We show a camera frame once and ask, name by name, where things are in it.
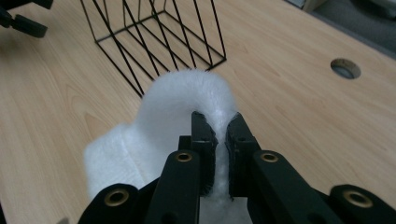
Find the fluffy white fur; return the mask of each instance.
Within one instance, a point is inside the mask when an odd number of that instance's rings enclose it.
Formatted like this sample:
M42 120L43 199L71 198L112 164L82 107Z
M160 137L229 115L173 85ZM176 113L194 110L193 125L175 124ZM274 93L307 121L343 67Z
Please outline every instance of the fluffy white fur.
M230 200L227 125L237 108L227 83L214 74L187 70L158 78L143 98L132 124L120 124L88 145L84 160L91 199L103 188L125 183L142 188L160 176L180 135L191 134L199 111L216 133L215 184L201 199L200 223L251 223L246 200Z

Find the round hole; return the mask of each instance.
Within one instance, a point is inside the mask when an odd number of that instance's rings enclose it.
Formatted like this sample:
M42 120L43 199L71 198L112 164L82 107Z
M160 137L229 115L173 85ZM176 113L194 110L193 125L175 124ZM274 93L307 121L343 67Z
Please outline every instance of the round hole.
M364 194L357 192L356 190L344 191L344 198L349 202L361 208L369 208L373 206L373 201Z
M177 214L174 212L165 213L165 214L163 214L163 217L161 218L161 222L163 224L177 223Z
M105 204L110 207L119 206L129 198L129 193L125 189L113 189L105 197Z
M348 59L334 59L330 64L330 67L340 77L347 79L355 79L361 76L361 70L359 67Z
M262 160L268 162L277 162L278 158L272 153L262 153Z
M192 159L192 155L190 153L179 153L176 155L178 161L190 161Z
M312 213L308 215L308 220L310 223L313 224L326 224L326 219L319 214Z

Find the light wood tabletop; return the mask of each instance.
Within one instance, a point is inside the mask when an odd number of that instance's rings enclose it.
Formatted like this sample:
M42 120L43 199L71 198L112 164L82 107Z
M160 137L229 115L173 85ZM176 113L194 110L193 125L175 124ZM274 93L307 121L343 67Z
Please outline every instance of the light wood tabletop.
M215 3L228 61L214 72L261 147L315 189L349 183L396 207L396 62L284 1ZM49 30L0 30L0 202L8 223L77 223L85 146L133 121L140 98L93 43L79 1L10 13ZM337 76L336 58L361 76Z

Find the black wire frame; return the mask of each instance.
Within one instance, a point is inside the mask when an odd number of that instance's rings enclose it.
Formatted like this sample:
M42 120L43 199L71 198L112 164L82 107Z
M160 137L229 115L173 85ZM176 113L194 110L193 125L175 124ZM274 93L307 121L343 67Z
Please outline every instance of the black wire frame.
M152 51L149 50L149 47L146 44L145 38L142 36L141 29L143 29L147 34L150 34L150 36L152 38L154 38L156 41L158 41L158 43L160 43L160 45L163 46L164 50L166 50L169 53L169 57L172 59L174 69L176 69L176 70L178 70L177 61L180 62L181 64L183 64L183 66L185 68L197 68L196 59L199 59L201 63L205 64L205 68L204 68L205 70L211 70L211 69L217 67L218 65L224 63L227 60L226 51L225 51L225 47L224 47L224 41L222 38L220 26L219 26L219 18L218 18L218 14L216 12L214 0L210 0L210 5L211 5L211 9L213 10L215 25L216 25L216 29L218 32L219 42L221 45L220 50L215 49L208 43L208 39L206 38L206 36L207 36L206 29L205 29L205 26L204 26L202 18L201 18L201 12L198 7L197 0L192 0L192 1L194 3L194 8L195 8L196 16L197 16L197 22L199 23L199 27L200 27L200 31L201 31L201 33L199 35L183 23L183 20L181 19L180 12L177 7L177 0L170 0L170 1L172 1L173 7L177 14L176 16L173 16L171 13L169 13L166 10L167 0L164 0L163 8L159 12L157 12L156 7L154 6L156 0L147 0L147 1L149 1L150 6L151 6L151 15L146 18L143 18L143 19L141 18L141 1L142 0L138 0L137 20L135 19L135 15L133 15L132 10L130 9L130 6L127 3L127 0L122 0L123 28L116 30L116 31L113 31L113 29L110 25L110 18L109 18L109 13L107 10L106 0L102 0L104 10L102 10L100 8L99 4L97 3L97 1L101 1L101 0L92 0L92 1L95 5L96 9L98 10L100 17L103 20L103 22L108 30L108 35L105 35L102 37L97 37L95 35L95 32L92 28L92 22L88 15L87 8L84 4L84 0L80 0L80 2L82 4L82 8L85 13L85 16L87 18L88 24L90 26L94 42L98 45L98 47L101 49L101 51L107 56L107 58L111 61L111 63L117 68L117 70L121 73L121 75L123 76L125 81L127 81L127 83L132 87L132 89L136 92L136 94L139 97L143 97L143 95L145 93L144 93L144 90L139 82L139 78L136 76L132 66L128 62L128 58L131 59L145 73L145 75L151 81L154 80L155 78L154 78L154 75L148 71L147 67L145 67L142 63L140 63L136 59L136 57L134 57L133 54L127 48L125 48L121 44L121 42L118 40L117 35L122 32L128 33L130 35L130 37L133 38L134 41L136 41L138 43L138 45L140 45L140 47L144 49L144 51L148 55L148 58L152 64L152 67L155 71L155 75L157 77L160 76L158 66L160 66L165 71L170 71L170 68L169 68L169 66L165 66L165 64L159 59L159 57L157 57ZM160 15L162 15L162 14L166 15L168 18L170 18L171 21L173 21L179 25L179 27L182 31L182 36L178 36L165 23L161 22ZM131 21L132 21L131 24L127 24L127 22L126 22L127 17L129 19L131 19ZM150 21L150 20L156 21L158 27L161 30L162 38L160 36L156 36L150 30L150 28L147 27L147 25L145 23L146 23L146 21ZM137 32L137 36L131 32L130 29L132 29L132 28L135 28L135 31ZM179 43L181 45L183 45L189 51L192 64L188 64L186 62L186 59L182 59L180 56L178 56L171 49L171 46L168 42L169 36L167 34L172 36L177 41L179 41ZM204 56L204 55L202 55L202 53L201 54L198 53L196 49L193 49L191 47L191 44L190 44L191 40L188 38L187 34L189 34L190 36L193 36L195 38L195 41L198 40L199 42L201 42L202 44L205 45L205 51L206 51L207 55ZM125 61L126 65L128 67L129 73L132 75L133 81L128 78L127 74L119 68L119 66L116 64L116 62L111 58L110 54L101 46L101 42L105 41L109 38L113 39L114 43L116 44L117 49L119 50L122 59Z

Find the screw hole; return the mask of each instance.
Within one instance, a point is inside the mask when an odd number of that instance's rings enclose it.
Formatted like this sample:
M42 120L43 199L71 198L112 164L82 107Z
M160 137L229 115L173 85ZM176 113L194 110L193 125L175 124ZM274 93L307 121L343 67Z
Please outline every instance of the screw hole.
M344 191L344 198L353 205L361 208L370 208L373 206L373 201L369 199L364 194L357 192L356 190L346 190Z
M190 153L182 152L177 154L176 158L178 161L190 161L192 160L192 155Z
M268 162L277 162L279 158L272 153L262 153L262 160Z
M122 205L129 198L126 189L113 189L105 197L105 204L110 207Z

